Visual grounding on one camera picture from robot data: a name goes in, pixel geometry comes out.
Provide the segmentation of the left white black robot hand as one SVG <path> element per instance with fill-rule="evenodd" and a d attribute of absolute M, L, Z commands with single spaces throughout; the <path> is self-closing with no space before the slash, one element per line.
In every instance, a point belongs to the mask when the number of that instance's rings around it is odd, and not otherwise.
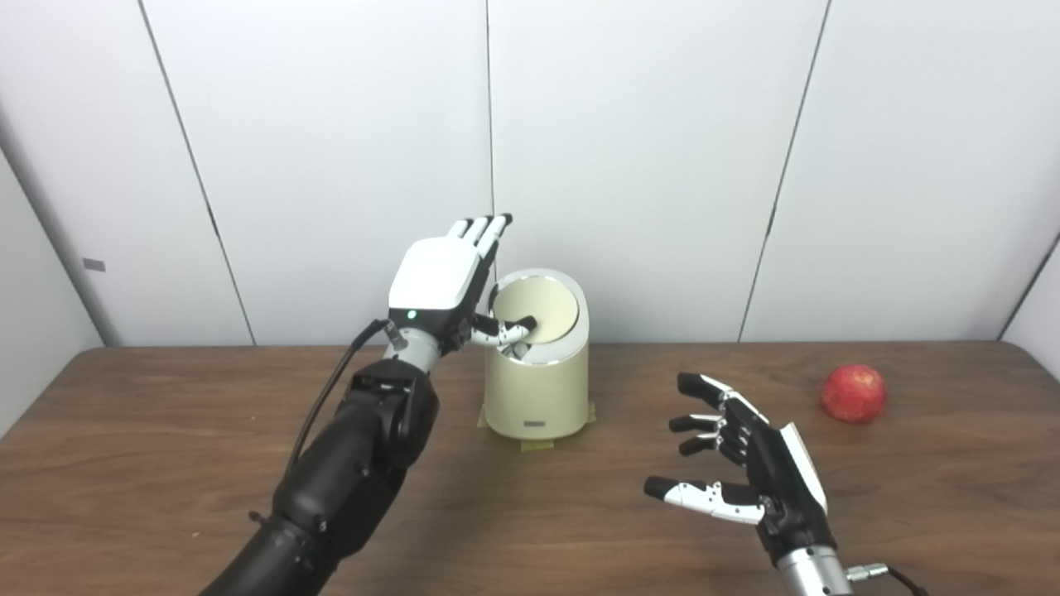
<path fill-rule="evenodd" d="M 525 340 L 538 322 L 531 315 L 497 320 L 477 312 L 511 214 L 457 220 L 446 235 L 413 243 L 388 294 L 388 317 L 400 331 L 435 340 L 442 356 L 467 343 L 506 346 Z"/>

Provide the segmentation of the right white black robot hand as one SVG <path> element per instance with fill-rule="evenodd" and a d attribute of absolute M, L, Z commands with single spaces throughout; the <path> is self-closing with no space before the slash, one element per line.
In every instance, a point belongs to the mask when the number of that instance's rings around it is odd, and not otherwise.
<path fill-rule="evenodd" d="M 681 372 L 677 389 L 713 410 L 670 420 L 670 431 L 691 434 L 678 445 L 682 456 L 714 450 L 747 479 L 683 483 L 650 476 L 643 485 L 648 497 L 754 526 L 773 565 L 799 550 L 836 550 L 824 487 L 795 424 L 773 426 L 745 396 L 713 376 Z"/>

